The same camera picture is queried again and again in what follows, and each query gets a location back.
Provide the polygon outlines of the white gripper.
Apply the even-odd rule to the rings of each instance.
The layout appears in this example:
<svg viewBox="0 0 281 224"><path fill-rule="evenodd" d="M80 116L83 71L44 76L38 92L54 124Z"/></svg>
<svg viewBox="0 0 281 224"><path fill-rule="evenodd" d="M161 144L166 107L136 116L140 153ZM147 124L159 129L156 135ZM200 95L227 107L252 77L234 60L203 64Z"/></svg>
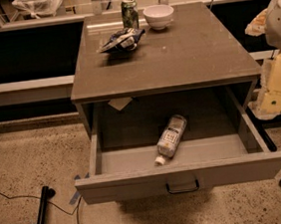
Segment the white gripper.
<svg viewBox="0 0 281 224"><path fill-rule="evenodd" d="M260 11L247 25L244 33L259 37L265 33L267 10ZM257 118L274 119L281 114L281 51L273 59L265 59L264 64L266 88L258 90L256 98L251 102L251 110Z"/></svg>

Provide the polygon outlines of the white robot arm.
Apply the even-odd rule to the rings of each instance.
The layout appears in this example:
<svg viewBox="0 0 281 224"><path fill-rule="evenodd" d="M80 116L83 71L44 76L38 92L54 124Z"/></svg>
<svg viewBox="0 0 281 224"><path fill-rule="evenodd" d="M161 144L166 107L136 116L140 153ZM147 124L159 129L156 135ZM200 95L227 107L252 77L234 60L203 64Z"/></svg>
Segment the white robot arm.
<svg viewBox="0 0 281 224"><path fill-rule="evenodd" d="M256 99L256 115L273 119L281 113L281 0L271 0L246 27L249 36L266 35L266 43L279 50L276 57L265 59L261 68L261 89Z"/></svg>

